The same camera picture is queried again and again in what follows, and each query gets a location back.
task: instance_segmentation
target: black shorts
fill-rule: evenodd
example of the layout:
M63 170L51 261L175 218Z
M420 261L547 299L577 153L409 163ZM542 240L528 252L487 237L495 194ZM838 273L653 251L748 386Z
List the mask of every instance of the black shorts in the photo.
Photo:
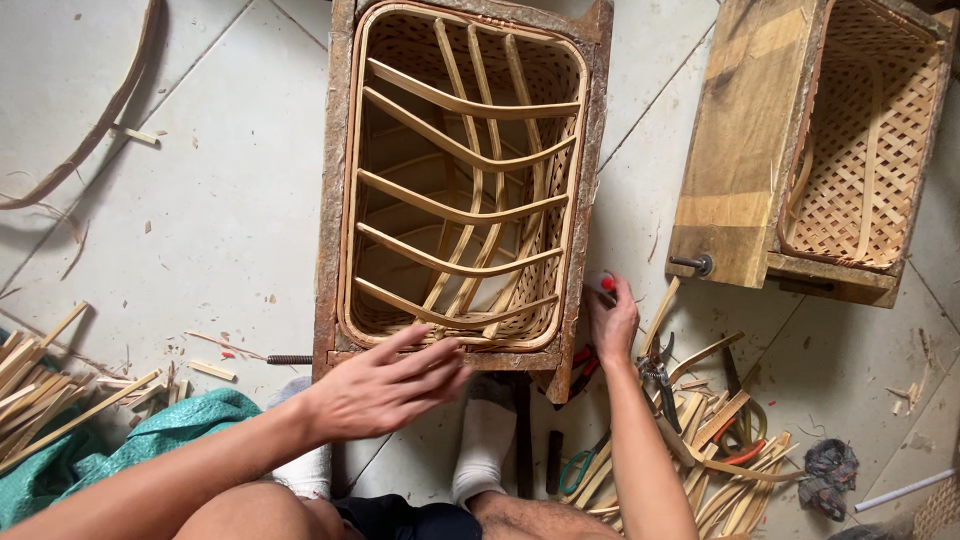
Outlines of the black shorts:
M347 497L333 504L367 540L480 540L477 520L459 506L432 503L414 508L399 495Z

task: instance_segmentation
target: hand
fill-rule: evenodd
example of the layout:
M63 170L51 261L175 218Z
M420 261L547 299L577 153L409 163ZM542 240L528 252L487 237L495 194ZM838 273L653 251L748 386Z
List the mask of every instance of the hand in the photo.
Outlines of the hand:
M621 363L631 363L630 351L634 346L636 325L639 323L630 284L616 272L610 273L616 283L616 306L607 309L600 299L600 293L585 287L590 314L590 335L593 337L597 356L600 357L600 364L606 371Z
M472 369L464 364L460 340L447 338L422 351L397 352L420 342L428 332L417 325L354 356L302 392L317 411L312 432L317 442L377 437L410 424L427 410L451 402Z

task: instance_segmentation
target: knee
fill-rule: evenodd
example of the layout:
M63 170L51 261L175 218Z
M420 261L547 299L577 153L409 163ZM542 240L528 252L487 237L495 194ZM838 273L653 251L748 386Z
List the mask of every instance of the knee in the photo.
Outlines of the knee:
M329 503L324 504L336 513ZM336 534L329 517L329 512L321 505L307 507L283 486L254 482L234 487L211 499L183 524L177 537L339 539L343 523L338 516L340 534Z

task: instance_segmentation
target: basket rim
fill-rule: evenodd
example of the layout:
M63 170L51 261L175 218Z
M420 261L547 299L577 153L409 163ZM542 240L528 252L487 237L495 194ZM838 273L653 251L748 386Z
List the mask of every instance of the basket rim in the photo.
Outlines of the basket rim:
M519 342L513 339L491 340L482 336L458 337L458 339L460 339L465 345L485 345L494 352L529 353L542 350L545 345L553 341L556 337L562 323L564 313L562 307L564 306L565 301L566 278L571 255L570 249L573 244L573 234L571 233L573 230L572 222L575 219L573 210L575 209L577 203L577 194L579 190L580 172L582 166L581 161L584 151L584 128L586 125L589 95L588 83L590 79L588 65L583 55L580 53L575 41L561 34L514 22L502 23L504 26L498 26L496 23L500 21L495 21L489 17L465 12L455 12L438 6L431 6L410 0L384 0L370 6L358 20L355 27L356 31L353 36L354 43L351 55L350 89L348 96L349 103L345 153L346 158L344 164L345 176L343 202L347 207L344 209L341 218L341 241L339 246L340 255L338 265L339 271L337 277L337 322L341 328L341 332L351 342L363 348L373 347L388 339L388 337L372 336L360 331L350 316L348 306L351 302L350 293L353 289L353 271L351 265L348 264L348 254L346 248L350 242L353 241L355 233L354 228L350 225L350 223L354 220L354 213L356 210L355 204L352 202L351 194L357 183L354 176L359 168L356 160L358 150L354 148L354 141L356 140L356 132L358 130L357 118L359 116L360 108L358 100L358 82L361 80L361 71L363 70L363 65L361 65L363 62L361 60L365 59L367 55L369 28L379 16L392 12L408 12L413 16L420 17L439 16L444 19L444 22L450 22L457 26L475 24L478 28L484 30L485 32L495 35L513 35L527 40L540 42L546 41L553 46L564 49L580 67L581 77L577 90L577 101L581 105L581 110L577 114L576 118L576 140L573 143L573 149L570 154L570 166L565 173L568 177L566 194L569 199L564 209L564 218L562 221L561 240L564 252L561 256L561 262L558 264L556 270L557 300L553 302L552 307L549 309L551 311L551 314L549 315L550 323L538 337L529 341L523 341L522 344L517 344ZM422 345L419 345L415 348L425 347L435 341L436 339L431 334L424 340Z

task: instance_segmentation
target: cloth rag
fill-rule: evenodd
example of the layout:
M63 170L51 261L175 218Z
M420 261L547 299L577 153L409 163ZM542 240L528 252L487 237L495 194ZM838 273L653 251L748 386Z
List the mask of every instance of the cloth rag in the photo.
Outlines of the cloth rag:
M236 390L212 390L141 422L110 455L106 455L106 443L88 425L81 424L0 477L0 530L97 481L260 412L253 401ZM79 414L74 405L44 427L37 438Z

